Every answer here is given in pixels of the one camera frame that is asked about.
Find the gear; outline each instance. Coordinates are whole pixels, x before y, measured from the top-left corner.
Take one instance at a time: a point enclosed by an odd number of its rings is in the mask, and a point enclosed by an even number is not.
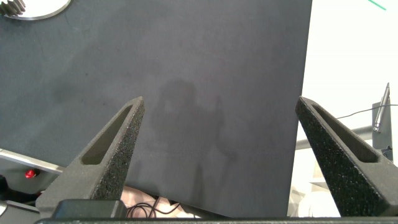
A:
[[[0,15],[18,16],[25,12],[23,0],[0,0]]]

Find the black cable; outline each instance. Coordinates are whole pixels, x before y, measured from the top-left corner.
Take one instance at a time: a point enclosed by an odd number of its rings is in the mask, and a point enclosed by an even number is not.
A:
[[[382,105],[382,106],[375,106],[375,107],[373,107],[373,108],[370,108],[370,109],[367,109],[367,110],[358,111],[358,112],[352,113],[352,114],[347,115],[347,116],[339,117],[339,118],[337,118],[337,119],[347,118],[347,117],[349,117],[349,116],[356,115],[356,114],[358,114],[358,113],[366,112],[366,111],[369,111],[369,110],[373,110],[373,109],[377,109],[377,108],[381,108],[381,107],[385,107],[385,106],[398,106],[398,105]]]
[[[152,216],[152,212],[154,213],[154,217],[156,218],[156,212],[155,212],[155,208],[156,208],[156,205],[159,203],[159,199],[160,199],[160,197],[158,197],[156,200],[155,200],[155,202],[154,202],[154,206],[151,208],[151,210],[150,210],[150,213],[149,213],[149,218]]]
[[[159,212],[159,213],[164,214],[164,215],[168,215],[168,214],[174,212],[176,209],[178,209],[179,206],[181,206],[181,204],[178,203],[177,206],[174,207],[173,209],[171,209],[170,211],[168,211],[168,212],[163,212],[163,211],[160,211],[160,210],[157,209],[157,208],[154,208],[154,206],[152,206],[152,205],[150,205],[150,204],[148,204],[148,203],[141,202],[141,203],[135,204],[134,206],[131,206],[131,207],[129,207],[129,208],[127,209],[127,217],[130,217],[130,215],[133,215],[134,210],[135,210],[136,208],[141,208],[141,209],[143,209],[143,211],[145,212],[146,218],[148,218],[148,214],[147,214],[145,208],[153,208],[154,211],[156,211],[156,212]]]
[[[143,207],[147,207],[147,208],[152,208],[152,207],[153,207],[152,205],[150,205],[150,204],[148,204],[148,203],[145,203],[145,202],[138,203],[137,205],[143,206]],[[168,211],[168,212],[160,211],[160,210],[157,209],[157,208],[154,208],[154,210],[155,210],[156,212],[161,213],[161,214],[168,215],[168,214],[174,212],[180,205],[181,205],[181,204],[178,203],[178,205],[177,205],[176,207],[174,207],[173,209],[171,209],[171,210]]]
[[[135,209],[141,208],[141,209],[144,211],[144,213],[145,213],[145,218],[148,218],[148,213],[147,213],[147,211],[145,210],[144,207],[142,207],[142,206],[133,206],[133,207],[134,207],[134,208],[131,210],[131,215],[132,215],[132,216],[133,216],[133,214],[134,214]]]

